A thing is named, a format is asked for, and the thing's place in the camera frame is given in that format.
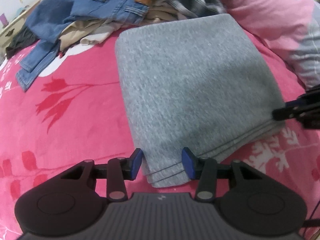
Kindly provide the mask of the grey garment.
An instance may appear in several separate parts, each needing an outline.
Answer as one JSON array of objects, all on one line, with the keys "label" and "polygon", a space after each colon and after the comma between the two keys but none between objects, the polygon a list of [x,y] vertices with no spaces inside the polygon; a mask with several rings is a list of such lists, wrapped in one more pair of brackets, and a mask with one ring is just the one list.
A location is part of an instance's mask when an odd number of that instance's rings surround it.
[{"label": "grey garment", "polygon": [[131,28],[115,46],[143,172],[155,188],[189,179],[182,149],[221,162],[284,123],[284,101],[255,45],[229,14]]}]

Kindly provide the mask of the cream bedside cabinet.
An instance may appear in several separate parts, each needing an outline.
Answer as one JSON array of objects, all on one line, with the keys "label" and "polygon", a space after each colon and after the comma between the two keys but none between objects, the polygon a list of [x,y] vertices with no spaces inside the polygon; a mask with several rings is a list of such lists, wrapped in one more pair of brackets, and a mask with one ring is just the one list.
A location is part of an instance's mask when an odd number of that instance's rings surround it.
[{"label": "cream bedside cabinet", "polygon": [[27,17],[33,12],[33,10],[38,6],[41,0],[34,2],[31,5],[23,8],[22,12],[15,17],[9,25],[1,30],[1,50],[5,48],[12,41],[13,37],[18,33],[18,31],[23,27]]}]

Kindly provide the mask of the pink grey pillow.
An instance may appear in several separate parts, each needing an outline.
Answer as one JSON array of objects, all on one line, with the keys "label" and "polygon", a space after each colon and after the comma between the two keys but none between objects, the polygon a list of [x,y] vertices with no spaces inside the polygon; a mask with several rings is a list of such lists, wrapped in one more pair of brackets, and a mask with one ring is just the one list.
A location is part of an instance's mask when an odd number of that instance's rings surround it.
[{"label": "pink grey pillow", "polygon": [[285,61],[309,89],[319,85],[319,3],[221,0],[227,12]]}]

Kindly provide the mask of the beige clothes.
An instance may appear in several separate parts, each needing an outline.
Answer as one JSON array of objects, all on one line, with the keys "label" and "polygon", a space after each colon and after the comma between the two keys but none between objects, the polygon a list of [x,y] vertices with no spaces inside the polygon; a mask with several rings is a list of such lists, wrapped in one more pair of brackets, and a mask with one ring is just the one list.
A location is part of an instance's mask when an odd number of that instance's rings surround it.
[{"label": "beige clothes", "polygon": [[[146,16],[137,24],[138,26],[185,20],[187,17],[174,9],[164,0],[156,0],[148,10]],[[59,35],[59,51],[68,49],[75,43],[82,45],[95,45],[104,42],[111,34],[120,28],[130,27],[125,24],[111,20],[87,20],[74,21],[69,24]]]}]

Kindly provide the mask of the dark garment at bedside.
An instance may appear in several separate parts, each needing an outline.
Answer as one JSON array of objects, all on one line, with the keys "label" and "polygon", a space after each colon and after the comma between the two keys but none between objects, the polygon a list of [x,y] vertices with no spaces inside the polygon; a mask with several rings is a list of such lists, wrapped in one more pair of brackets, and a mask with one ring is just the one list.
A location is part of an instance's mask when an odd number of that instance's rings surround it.
[{"label": "dark garment at bedside", "polygon": [[24,24],[5,48],[7,59],[11,59],[18,52],[37,42],[39,38]]}]

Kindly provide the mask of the blue denim jeans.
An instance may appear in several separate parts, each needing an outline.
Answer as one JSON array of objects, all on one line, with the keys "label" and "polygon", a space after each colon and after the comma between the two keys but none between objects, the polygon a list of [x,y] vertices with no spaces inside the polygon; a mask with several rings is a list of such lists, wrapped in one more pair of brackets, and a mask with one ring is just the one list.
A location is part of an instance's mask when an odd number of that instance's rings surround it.
[{"label": "blue denim jeans", "polygon": [[76,20],[113,20],[137,25],[149,6],[137,0],[43,0],[25,25],[39,38],[35,48],[20,62],[18,84],[27,91],[38,75],[57,56],[59,35]]}]

